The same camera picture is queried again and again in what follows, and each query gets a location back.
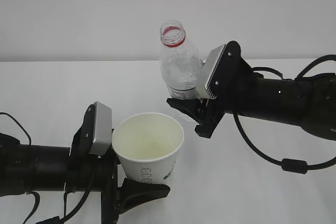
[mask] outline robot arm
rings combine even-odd
[[[336,56],[321,57],[294,80],[283,79],[274,69],[250,67],[240,56],[239,44],[231,41],[209,54],[196,85],[201,99],[168,99],[167,103],[193,118],[198,123],[195,132],[201,137],[210,138],[224,114],[230,113],[247,144],[283,170],[306,173],[309,169],[326,168],[336,160],[307,165],[305,161],[287,158],[277,161],[268,157],[250,142],[238,115],[300,126],[312,135],[336,140],[335,73],[303,77],[316,64],[335,59]],[[281,79],[265,79],[256,72],[262,70]]]

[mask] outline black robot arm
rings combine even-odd
[[[275,69],[250,67],[240,53],[240,46],[235,41],[214,49],[196,85],[201,99],[170,98],[167,103],[193,118],[198,123],[195,132],[206,138],[212,136],[225,113],[233,114],[240,133],[253,151],[284,170],[306,173],[309,169],[335,164],[335,159],[319,165],[307,165],[305,161],[295,159],[277,161],[270,158],[251,143],[238,116],[296,125],[312,135],[336,140],[335,73],[304,77],[315,65],[336,60],[336,56],[317,59],[291,80],[284,79]],[[272,72],[280,79],[266,79],[258,71]]]
[[[33,194],[34,191],[84,191],[79,204],[62,218],[39,223],[61,224],[74,216],[90,191],[101,192],[101,223],[117,223],[119,215],[145,202],[164,198],[170,188],[125,179],[118,187],[118,163],[111,148],[111,110],[96,102],[84,115],[83,124],[69,147],[24,145],[0,133],[0,197]]]

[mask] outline cup rim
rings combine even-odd
[[[146,114],[157,114],[157,115],[162,115],[162,116],[165,116],[167,118],[170,118],[172,119],[173,121],[175,121],[175,123],[177,123],[177,125],[180,127],[181,131],[182,131],[182,140],[181,140],[181,143],[179,144],[179,146],[173,150],[172,152],[168,153],[167,155],[164,155],[162,157],[157,157],[157,158],[153,158],[153,159],[138,159],[138,158],[130,158],[130,157],[126,157],[120,153],[118,153],[114,148],[113,148],[113,134],[115,133],[115,131],[119,128],[120,125],[122,125],[125,121],[127,121],[128,119],[131,119],[131,118],[134,118],[136,116],[139,116],[139,115],[146,115]],[[136,163],[154,163],[154,162],[158,162],[158,161],[161,161],[163,159],[166,159],[170,156],[173,156],[182,146],[184,142],[184,130],[181,126],[181,124],[173,117],[171,117],[170,115],[166,115],[166,114],[163,114],[163,113],[160,113],[160,112],[143,112],[143,113],[138,113],[138,114],[134,114],[134,115],[131,115],[129,116],[128,118],[124,119],[123,121],[121,121],[121,123],[113,130],[113,133],[112,133],[112,139],[111,139],[111,146],[113,148],[113,150],[115,151],[115,153],[126,159],[126,160],[129,160],[129,161],[132,161],[132,162],[136,162]]]

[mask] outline cup logo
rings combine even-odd
[[[152,169],[150,168],[141,169],[141,182],[149,184],[152,182]]]

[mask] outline cable connector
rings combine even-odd
[[[308,164],[303,160],[284,158],[281,161],[281,168],[287,172],[306,174]]]

